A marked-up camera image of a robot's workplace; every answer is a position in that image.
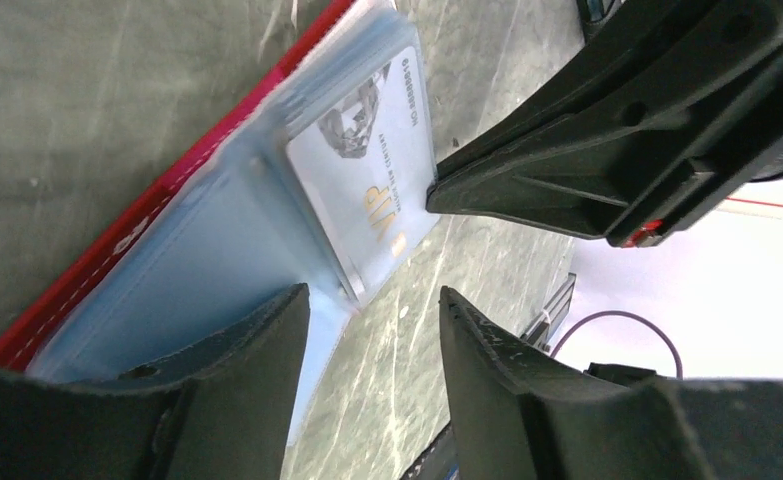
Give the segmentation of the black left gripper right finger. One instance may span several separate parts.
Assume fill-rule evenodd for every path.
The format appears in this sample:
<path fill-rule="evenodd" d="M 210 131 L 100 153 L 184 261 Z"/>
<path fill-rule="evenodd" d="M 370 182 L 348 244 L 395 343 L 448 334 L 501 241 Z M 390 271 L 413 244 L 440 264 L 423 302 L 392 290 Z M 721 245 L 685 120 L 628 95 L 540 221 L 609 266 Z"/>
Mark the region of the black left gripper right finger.
<path fill-rule="evenodd" d="M 783 380 L 621 386 L 584 374 L 440 291 L 464 479 L 783 479 Z"/>

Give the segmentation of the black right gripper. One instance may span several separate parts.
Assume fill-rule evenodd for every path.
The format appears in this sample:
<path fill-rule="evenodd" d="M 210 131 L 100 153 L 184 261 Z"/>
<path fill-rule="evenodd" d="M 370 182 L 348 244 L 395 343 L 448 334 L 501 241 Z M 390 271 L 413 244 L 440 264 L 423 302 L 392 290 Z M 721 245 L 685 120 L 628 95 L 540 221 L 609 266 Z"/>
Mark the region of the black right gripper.
<path fill-rule="evenodd" d="M 783 181 L 783 1 L 626 1 L 545 85 L 439 166 L 428 211 L 616 247 Z"/>

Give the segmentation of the red leather card holder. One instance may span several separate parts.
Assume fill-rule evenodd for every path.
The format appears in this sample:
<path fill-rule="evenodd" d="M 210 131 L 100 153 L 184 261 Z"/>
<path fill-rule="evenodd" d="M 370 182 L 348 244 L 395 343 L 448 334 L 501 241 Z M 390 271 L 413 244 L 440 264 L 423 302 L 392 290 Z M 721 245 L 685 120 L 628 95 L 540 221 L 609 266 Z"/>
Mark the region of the red leather card holder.
<path fill-rule="evenodd" d="M 311 320 L 288 438 L 360 305 L 286 155 L 306 111 L 357 62 L 415 45 L 392 1 L 334 1 L 238 105 L 0 336 L 0 367 L 105 380 L 226 328 L 305 283 Z"/>

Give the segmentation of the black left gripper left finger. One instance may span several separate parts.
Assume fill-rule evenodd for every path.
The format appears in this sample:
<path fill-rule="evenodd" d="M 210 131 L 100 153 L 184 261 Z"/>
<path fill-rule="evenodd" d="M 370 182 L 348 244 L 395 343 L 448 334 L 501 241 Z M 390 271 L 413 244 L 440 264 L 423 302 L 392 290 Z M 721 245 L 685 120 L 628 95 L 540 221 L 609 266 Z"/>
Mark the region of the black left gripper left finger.
<path fill-rule="evenodd" d="M 296 284 L 113 380 L 0 369 L 0 479 L 278 478 L 309 314 Z"/>

